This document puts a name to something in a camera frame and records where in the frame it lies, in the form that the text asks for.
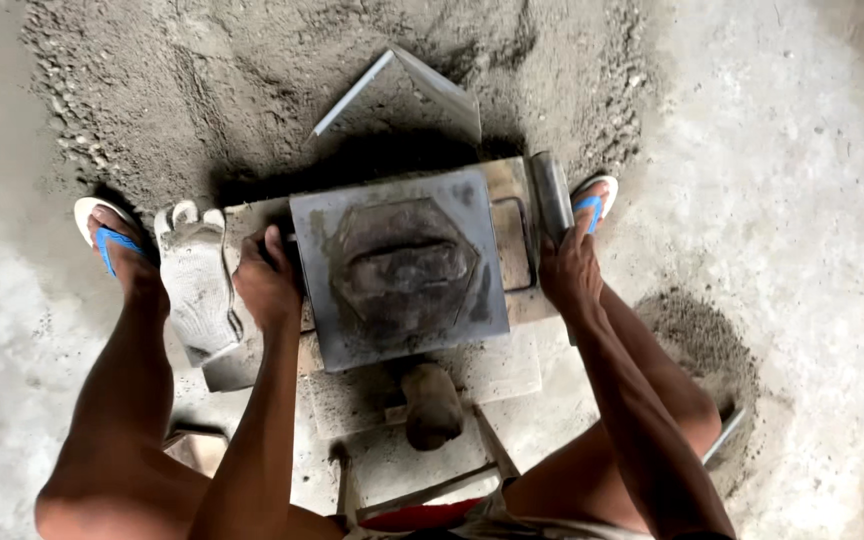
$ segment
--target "concrete floor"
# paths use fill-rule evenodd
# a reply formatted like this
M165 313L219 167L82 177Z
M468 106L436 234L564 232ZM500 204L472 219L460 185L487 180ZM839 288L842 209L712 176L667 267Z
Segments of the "concrete floor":
M714 301L760 359L757 457L727 499L740 536L864 538L864 1L650 10L662 92L602 231L606 278L630 303L671 287ZM0 0L0 537L32 538L36 492L120 300L73 197L39 188L53 146L23 88L20 21ZM561 323L522 332L545 351L543 391L486 415L527 469L597 413ZM209 394L174 339L170 357L176 418L232 433L248 392ZM335 471L310 415L300 396L293 499L329 512ZM479 464L472 431L407 459L389 449L400 444L394 429L351 441L370 501Z

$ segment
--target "metal sheet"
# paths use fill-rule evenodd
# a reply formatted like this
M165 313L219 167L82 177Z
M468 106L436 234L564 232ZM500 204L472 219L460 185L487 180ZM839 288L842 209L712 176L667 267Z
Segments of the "metal sheet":
M455 325L427 334L378 339L356 329L353 310L333 286L344 218L363 209L431 199L478 254ZM289 201L325 370L336 372L509 333L486 177L461 170L324 193Z

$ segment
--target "dusty floor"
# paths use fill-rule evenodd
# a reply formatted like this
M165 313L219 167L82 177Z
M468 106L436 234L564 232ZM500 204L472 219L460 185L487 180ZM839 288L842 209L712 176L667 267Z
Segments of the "dusty floor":
M42 98L55 84L23 46L26 6L0 0L0 536L35 537L35 494L119 308L117 285L72 225L74 199L105 182L149 213L186 195L238 202L335 171L308 167L336 152L341 132L312 148L295 142L395 40L479 94L490 135L481 154L555 148L573 180L621 173L601 231L606 278L642 302L696 375L719 376L710 362L732 359L720 387L751 381L731 390L756 412L746 448L730 448L715 472L741 536L864 538L864 2L661 1L636 13L629 2L532 0L479 18L463 2L117 5L89 3L91 18L61 0L34 6L69 17L39 12L37 32L78 51L38 64L81 74L62 79L59 92L68 80L81 93L58 96L75 113L60 124ZM274 35L249 33L250 18ZM82 39L69 34L76 24ZM290 41L272 50L276 36ZM612 67L624 70L618 82ZM635 75L646 77L632 84ZM420 155L423 168L469 159L443 161L441 144ZM527 469L597 413L561 323L521 332L543 351L543 390L486 415ZM727 346L708 350L705 335ZM248 392L209 394L174 340L170 358L176 419L231 434ZM335 472L310 415L300 396L293 499L329 512ZM422 455L403 439L388 429L350 441L372 471L360 478L370 501L479 464L471 430Z

